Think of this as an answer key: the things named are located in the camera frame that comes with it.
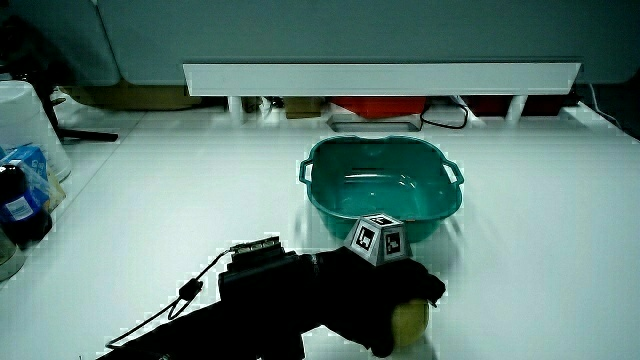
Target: bottle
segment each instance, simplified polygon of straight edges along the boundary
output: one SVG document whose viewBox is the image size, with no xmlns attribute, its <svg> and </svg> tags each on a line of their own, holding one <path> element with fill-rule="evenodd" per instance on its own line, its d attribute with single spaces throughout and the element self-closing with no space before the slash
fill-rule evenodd
<svg viewBox="0 0 640 360">
<path fill-rule="evenodd" d="M 44 204 L 31 193 L 25 173 L 17 166 L 0 166 L 0 227 L 19 247 L 40 241 L 53 221 Z"/>
</svg>

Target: black cable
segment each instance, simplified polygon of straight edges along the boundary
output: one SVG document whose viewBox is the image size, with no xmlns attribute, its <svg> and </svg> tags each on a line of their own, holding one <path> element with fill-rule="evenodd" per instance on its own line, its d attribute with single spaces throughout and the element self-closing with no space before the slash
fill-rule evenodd
<svg viewBox="0 0 640 360">
<path fill-rule="evenodd" d="M 596 92 L 595 90 L 593 90 L 593 85 L 591 83 L 589 83 L 589 89 L 591 90 L 591 100 L 593 101 L 593 110 L 595 110 L 595 112 L 602 116 L 603 118 L 607 119 L 610 123 L 613 123 L 614 125 L 616 125 L 616 127 L 618 127 L 618 129 L 622 130 L 622 126 L 620 126 L 620 123 L 618 122 L 618 119 L 614 118 L 613 116 L 605 113 L 604 111 L 600 110 L 600 108 L 598 107 L 598 100 L 596 100 Z"/>
<path fill-rule="evenodd" d="M 213 267 L 218 260 L 220 260 L 221 257 L 223 257 L 224 255 L 228 254 L 229 251 L 231 250 L 225 250 L 222 253 L 220 253 L 212 262 L 211 264 L 209 264 L 204 270 L 202 270 L 200 272 L 200 274 L 195 277 L 192 278 L 191 280 L 189 280 L 184 286 L 182 286 L 180 288 L 179 294 L 180 296 L 174 300 L 171 304 L 167 305 L 164 309 L 160 310 L 159 312 L 157 312 L 155 315 L 153 315 L 151 318 L 145 320 L 144 322 L 142 322 L 142 324 L 134 327 L 133 329 L 127 331 L 126 333 L 124 333 L 123 335 L 109 341 L 107 343 L 107 345 L 105 345 L 107 348 L 111 349 L 111 350 L 115 350 L 115 349 L 121 349 L 121 348 L 131 348 L 128 345 L 123 345 L 123 346 L 116 346 L 113 345 L 115 343 L 117 343 L 118 341 L 126 338 L 127 336 L 133 334 L 134 332 L 136 332 L 138 329 L 140 329 L 141 327 L 145 326 L 146 324 L 148 324 L 149 322 L 153 321 L 155 318 L 157 318 L 158 316 L 162 315 L 164 312 L 166 312 L 167 310 L 171 309 L 169 311 L 169 320 L 173 320 L 176 317 L 178 317 L 178 315 L 180 315 L 180 313 L 182 313 L 182 311 L 184 311 L 184 309 L 187 308 L 187 306 L 189 306 L 189 304 L 191 304 L 191 301 L 193 301 L 193 299 L 195 298 L 195 296 L 198 294 L 198 292 L 200 292 L 200 290 L 202 289 L 202 281 L 198 281 L 207 271 L 209 271 L 209 269 L 211 269 L 211 267 Z M 180 300 L 186 300 L 187 303 L 184 304 L 184 306 L 182 306 L 182 308 L 180 308 L 180 310 L 173 315 L 173 311 L 176 309 L 176 306 L 178 305 L 178 303 L 180 302 Z"/>
<path fill-rule="evenodd" d="M 420 122 L 420 130 L 422 130 L 422 125 L 424 125 L 424 123 L 435 125 L 435 126 L 440 126 L 440 127 L 447 128 L 447 129 L 453 129 L 453 130 L 460 130 L 460 129 L 464 128 L 467 125 L 467 120 L 469 119 L 469 109 L 468 109 L 467 106 L 462 105 L 462 104 L 458 104 L 458 103 L 456 103 L 456 105 L 458 107 L 462 108 L 462 110 L 464 110 L 464 113 L 465 113 L 464 114 L 464 122 L 462 123 L 462 125 L 453 126 L 453 125 L 447 125 L 447 124 L 439 124 L 439 123 L 435 123 L 435 122 L 426 120 L 423 116 L 427 112 L 427 110 L 429 110 L 428 101 L 429 101 L 428 99 L 427 99 L 427 101 L 425 101 L 424 108 L 422 109 L 422 113 L 420 114 L 420 120 L 422 120 Z"/>
</svg>

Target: teal plastic basin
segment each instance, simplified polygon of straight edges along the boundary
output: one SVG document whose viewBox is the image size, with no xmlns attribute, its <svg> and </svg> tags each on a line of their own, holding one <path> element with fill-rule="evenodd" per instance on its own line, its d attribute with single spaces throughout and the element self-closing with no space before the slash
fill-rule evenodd
<svg viewBox="0 0 640 360">
<path fill-rule="evenodd" d="M 382 212 L 405 222 L 410 242 L 428 238 L 460 208 L 464 182 L 458 166 L 438 148 L 407 136 L 325 139 L 300 164 L 299 180 L 338 239 L 346 238 L 358 217 Z"/>
</svg>

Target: white table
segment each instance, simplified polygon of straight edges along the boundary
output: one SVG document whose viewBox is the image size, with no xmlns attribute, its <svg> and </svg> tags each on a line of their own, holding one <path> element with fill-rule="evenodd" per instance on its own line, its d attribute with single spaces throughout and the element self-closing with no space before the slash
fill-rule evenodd
<svg viewBox="0 0 640 360">
<path fill-rule="evenodd" d="M 76 127 L 105 114 L 82 111 Z M 424 339 L 393 359 L 640 358 L 640 146 L 584 107 L 563 114 L 405 134 L 437 145 L 465 183 L 461 209 L 413 245 L 447 292 Z M 236 242 L 275 232 L 297 252 L 339 245 L 297 180 L 313 145 L 339 135 L 322 121 L 113 116 L 107 127 L 125 128 L 118 143 L 66 145 L 70 197 L 2 284 L 2 359 L 94 359 Z M 186 313 L 219 299 L 228 262 L 208 273 Z M 372 358 L 334 335 L 306 334 L 307 359 Z"/>
</svg>

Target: white container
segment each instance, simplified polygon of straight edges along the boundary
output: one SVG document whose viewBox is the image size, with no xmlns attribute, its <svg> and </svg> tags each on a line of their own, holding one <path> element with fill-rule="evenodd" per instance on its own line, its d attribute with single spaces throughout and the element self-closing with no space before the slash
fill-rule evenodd
<svg viewBox="0 0 640 360">
<path fill-rule="evenodd" d="M 0 146 L 33 144 L 42 150 L 58 181 L 71 173 L 71 160 L 53 130 L 42 103 L 25 81 L 0 81 Z"/>
</svg>

